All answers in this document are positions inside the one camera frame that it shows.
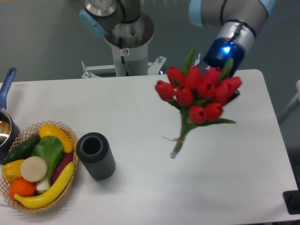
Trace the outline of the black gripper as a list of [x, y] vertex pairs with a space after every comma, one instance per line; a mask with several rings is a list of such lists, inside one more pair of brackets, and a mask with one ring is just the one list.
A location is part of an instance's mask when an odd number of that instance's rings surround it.
[[218, 38], [202, 60], [196, 63], [202, 75], [196, 89], [199, 102], [231, 102], [240, 95], [242, 81], [234, 73], [244, 59], [240, 45], [227, 38]]

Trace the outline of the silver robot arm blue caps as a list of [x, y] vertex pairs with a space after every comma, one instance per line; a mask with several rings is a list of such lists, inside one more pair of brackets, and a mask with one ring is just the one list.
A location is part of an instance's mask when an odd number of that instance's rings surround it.
[[[138, 0], [87, 0], [79, 12], [85, 28], [111, 46], [117, 76], [162, 74], [165, 58], [148, 61], [148, 44], [154, 24], [141, 11]], [[233, 75], [269, 18], [273, 0], [193, 0], [189, 4], [190, 21], [197, 26], [220, 27], [206, 55], [193, 60], [204, 71], [223, 68], [233, 59]]]

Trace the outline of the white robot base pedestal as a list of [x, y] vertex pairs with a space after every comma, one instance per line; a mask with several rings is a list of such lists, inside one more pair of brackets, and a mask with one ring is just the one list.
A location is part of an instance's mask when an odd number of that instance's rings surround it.
[[118, 23], [104, 36], [111, 46], [117, 77], [148, 74], [148, 44], [154, 24], [145, 13], [133, 23]]

